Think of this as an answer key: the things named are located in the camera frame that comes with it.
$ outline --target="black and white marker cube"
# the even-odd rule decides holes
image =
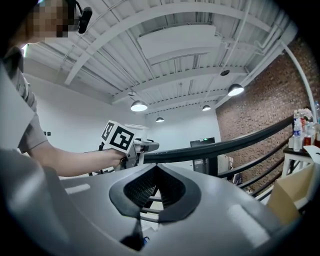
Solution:
[[[134,137],[135,134],[128,130],[128,128],[110,120],[103,130],[101,140],[106,147],[128,154],[134,143]]]

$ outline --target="person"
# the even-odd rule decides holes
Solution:
[[[59,176],[64,177],[79,176],[109,167],[117,167],[121,159],[126,156],[115,149],[86,153],[67,152],[52,146],[41,129],[37,115],[37,101],[30,84],[23,75],[24,58],[21,48],[25,44],[34,44],[45,38],[64,36],[73,22],[74,13],[72,12],[76,10],[76,6],[72,6],[70,2],[72,1],[38,1],[23,19],[16,32],[10,36],[6,46],[7,51],[2,60],[18,93],[34,111],[34,117],[20,141],[20,151],[28,153],[42,166],[52,167]]]

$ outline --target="forearm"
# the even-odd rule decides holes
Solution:
[[[55,169],[59,176],[72,177],[116,167],[125,155],[113,149],[72,153],[51,145],[43,145],[42,148],[33,150],[31,156],[37,159],[41,165]]]

